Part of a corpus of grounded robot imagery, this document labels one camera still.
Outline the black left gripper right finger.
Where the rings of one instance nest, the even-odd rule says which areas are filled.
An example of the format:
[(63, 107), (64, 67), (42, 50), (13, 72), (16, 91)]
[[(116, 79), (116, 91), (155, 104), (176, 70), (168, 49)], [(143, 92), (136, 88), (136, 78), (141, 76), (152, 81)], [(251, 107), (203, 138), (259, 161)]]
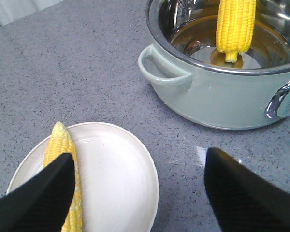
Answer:
[(290, 232), (290, 194), (221, 149), (207, 150), (204, 185), (223, 232)]

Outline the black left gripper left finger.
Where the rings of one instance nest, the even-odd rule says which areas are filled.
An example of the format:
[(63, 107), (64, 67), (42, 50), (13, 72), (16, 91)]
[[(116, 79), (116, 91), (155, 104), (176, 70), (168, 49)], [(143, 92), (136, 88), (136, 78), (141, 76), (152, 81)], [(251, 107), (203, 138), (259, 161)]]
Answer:
[(0, 199), (0, 232), (59, 232), (74, 189), (74, 161), (63, 153)]

